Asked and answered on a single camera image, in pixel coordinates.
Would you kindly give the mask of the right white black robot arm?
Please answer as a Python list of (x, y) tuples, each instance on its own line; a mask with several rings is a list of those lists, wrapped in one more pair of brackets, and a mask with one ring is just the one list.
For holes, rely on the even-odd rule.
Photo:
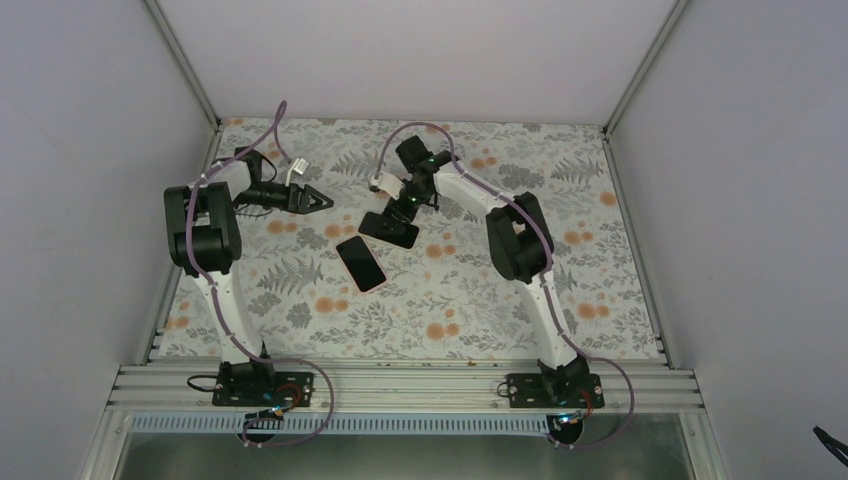
[(482, 218), (491, 261), (502, 278), (516, 282), (534, 326), (543, 397), (555, 407), (570, 404), (578, 397), (589, 366), (586, 354), (562, 329), (562, 310), (549, 278), (553, 241), (537, 198), (530, 192), (513, 195), (498, 190), (466, 170), (452, 151), (435, 154), (417, 136), (404, 140), (396, 153), (410, 176), (400, 179), (376, 171), (369, 188), (390, 199), (381, 214), (370, 215), (361, 224), (361, 233), (409, 249), (419, 233), (414, 224), (418, 210), (435, 208), (442, 197)]

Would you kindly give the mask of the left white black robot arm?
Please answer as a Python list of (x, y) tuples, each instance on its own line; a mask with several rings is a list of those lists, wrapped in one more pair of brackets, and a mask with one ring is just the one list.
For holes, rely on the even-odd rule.
[(279, 380), (242, 296), (236, 209), (259, 206), (309, 215), (334, 206), (329, 196), (310, 185), (265, 180), (262, 166), (267, 162), (253, 149), (238, 148), (233, 157), (213, 163), (198, 181), (163, 193), (170, 257), (200, 287), (216, 317), (222, 347), (218, 388), (238, 386), (255, 405), (276, 396)]

